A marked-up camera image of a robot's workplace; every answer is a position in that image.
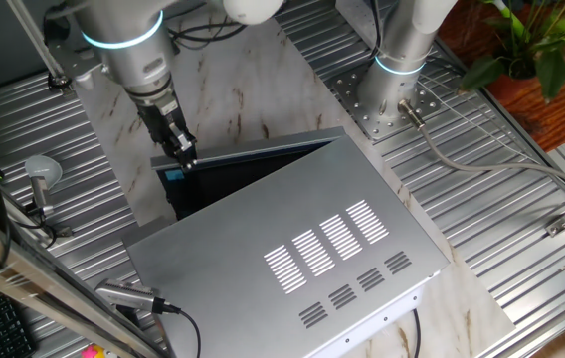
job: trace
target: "gray cable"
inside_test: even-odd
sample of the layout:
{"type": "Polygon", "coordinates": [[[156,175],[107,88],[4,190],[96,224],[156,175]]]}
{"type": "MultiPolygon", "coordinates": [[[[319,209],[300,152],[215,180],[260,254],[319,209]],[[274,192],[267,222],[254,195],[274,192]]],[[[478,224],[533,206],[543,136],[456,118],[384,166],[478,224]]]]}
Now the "gray cable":
{"type": "Polygon", "coordinates": [[[532,169],[532,170],[538,170],[540,172],[544,172],[546,174],[551,174],[565,180],[565,173],[553,168],[549,168],[538,164],[532,164],[532,163],[503,163],[503,164],[495,164],[495,165],[463,165],[460,163],[456,163],[453,160],[447,158],[444,154],[442,154],[440,149],[438,149],[438,147],[433,142],[433,139],[431,139],[431,135],[429,134],[429,131],[426,129],[426,126],[421,127],[420,132],[422,133],[422,136],[429,144],[431,150],[435,153],[435,155],[437,155],[438,158],[440,158],[440,160],[444,164],[452,168],[469,171],[469,172],[504,170],[504,169],[532,169]]]}
{"type": "Polygon", "coordinates": [[[79,3],[77,5],[74,6],[69,6],[64,10],[58,11],[58,12],[54,12],[54,13],[50,13],[46,15],[46,19],[47,20],[55,20],[55,19],[59,19],[59,18],[63,18],[65,16],[74,14],[82,9],[84,9],[85,7],[88,7],[90,4],[91,0],[85,0],[82,3],[79,3]]]}

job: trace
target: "blue led ring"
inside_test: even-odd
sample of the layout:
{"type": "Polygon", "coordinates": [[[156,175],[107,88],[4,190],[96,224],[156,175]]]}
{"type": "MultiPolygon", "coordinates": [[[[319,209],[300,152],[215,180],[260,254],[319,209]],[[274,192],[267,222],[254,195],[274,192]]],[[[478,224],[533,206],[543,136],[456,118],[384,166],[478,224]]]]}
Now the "blue led ring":
{"type": "Polygon", "coordinates": [[[103,42],[91,39],[84,32],[82,32],[82,35],[84,35],[84,38],[86,39],[86,41],[88,41],[89,44],[96,46],[98,48],[110,49],[110,50],[125,49],[125,48],[128,48],[130,46],[140,44],[143,41],[149,39],[150,36],[154,35],[154,33],[159,29],[159,27],[161,27],[162,22],[163,22],[163,11],[161,11],[159,13],[158,21],[156,22],[156,24],[154,24],[154,26],[152,26],[152,28],[148,32],[137,37],[136,39],[132,39],[132,40],[128,40],[128,41],[124,41],[124,42],[120,42],[120,43],[103,43],[103,42]]]}
{"type": "Polygon", "coordinates": [[[375,57],[375,62],[377,62],[378,65],[380,65],[382,70],[384,70],[386,72],[390,72],[391,74],[395,74],[395,75],[412,75],[414,73],[419,72],[424,67],[424,65],[426,64],[426,63],[423,63],[418,69],[412,70],[412,71],[396,71],[396,70],[390,69],[386,65],[382,64],[377,56],[375,57]]]}

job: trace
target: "pink object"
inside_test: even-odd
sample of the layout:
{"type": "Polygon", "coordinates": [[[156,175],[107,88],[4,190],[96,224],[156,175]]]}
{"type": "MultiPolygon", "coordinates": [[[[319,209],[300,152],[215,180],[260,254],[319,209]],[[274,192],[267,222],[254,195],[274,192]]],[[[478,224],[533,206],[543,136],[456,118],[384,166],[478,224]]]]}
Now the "pink object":
{"type": "Polygon", "coordinates": [[[89,346],[82,352],[82,358],[95,358],[99,352],[92,346],[89,346]]]}

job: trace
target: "silver cylinder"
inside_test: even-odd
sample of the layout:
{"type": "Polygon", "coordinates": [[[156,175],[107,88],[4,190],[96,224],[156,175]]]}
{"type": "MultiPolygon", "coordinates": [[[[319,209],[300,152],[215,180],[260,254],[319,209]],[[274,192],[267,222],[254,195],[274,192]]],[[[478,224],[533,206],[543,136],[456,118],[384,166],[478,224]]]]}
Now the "silver cylinder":
{"type": "Polygon", "coordinates": [[[387,119],[401,116],[402,99],[417,106],[418,75],[437,34],[423,33],[413,24],[415,3],[402,0],[387,15],[378,56],[358,86],[360,104],[387,119]]]}

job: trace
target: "mounting plate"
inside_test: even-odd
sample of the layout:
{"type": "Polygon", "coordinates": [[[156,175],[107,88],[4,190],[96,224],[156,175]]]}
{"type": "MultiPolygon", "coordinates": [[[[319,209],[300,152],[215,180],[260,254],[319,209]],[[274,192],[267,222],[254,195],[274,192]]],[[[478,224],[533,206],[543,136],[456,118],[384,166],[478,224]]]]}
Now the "mounting plate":
{"type": "MultiPolygon", "coordinates": [[[[405,126],[410,126],[411,122],[406,115],[395,117],[388,116],[388,113],[380,115],[379,108],[372,109],[360,102],[357,88],[365,74],[365,69],[358,68],[333,80],[333,90],[338,94],[342,106],[349,112],[362,132],[369,139],[381,140],[405,126]]],[[[411,106],[422,118],[440,110],[441,103],[428,90],[416,85],[415,91],[417,101],[411,103],[411,106]]]]}

